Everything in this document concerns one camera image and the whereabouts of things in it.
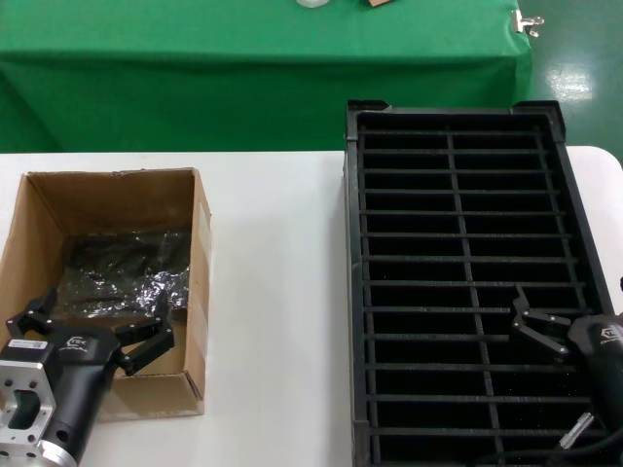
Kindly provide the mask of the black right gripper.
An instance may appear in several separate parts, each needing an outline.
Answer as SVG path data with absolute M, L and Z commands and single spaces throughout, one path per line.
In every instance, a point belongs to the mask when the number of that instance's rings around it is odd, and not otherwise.
M 516 285 L 509 339 L 523 351 L 550 363 L 568 360 L 568 339 L 594 409 L 608 432 L 622 427 L 622 317 L 589 315 L 570 320 L 532 308 Z M 623 291 L 623 277 L 620 278 Z

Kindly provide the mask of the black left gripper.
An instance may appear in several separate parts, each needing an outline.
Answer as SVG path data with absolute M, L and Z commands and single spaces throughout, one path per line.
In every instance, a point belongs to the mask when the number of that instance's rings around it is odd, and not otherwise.
M 168 320 L 165 290 L 156 298 L 151 317 L 116 328 L 119 342 L 108 328 L 60 326 L 54 329 L 51 313 L 56 300 L 57 289 L 52 286 L 42 297 L 29 301 L 22 312 L 6 321 L 6 325 L 11 337 L 36 332 L 47 336 L 47 341 L 53 345 L 57 358 L 53 388 L 56 407 L 46 429 L 46 440 L 80 460 L 110 391 L 117 364 L 127 376 L 137 374 L 174 348 L 174 333 Z

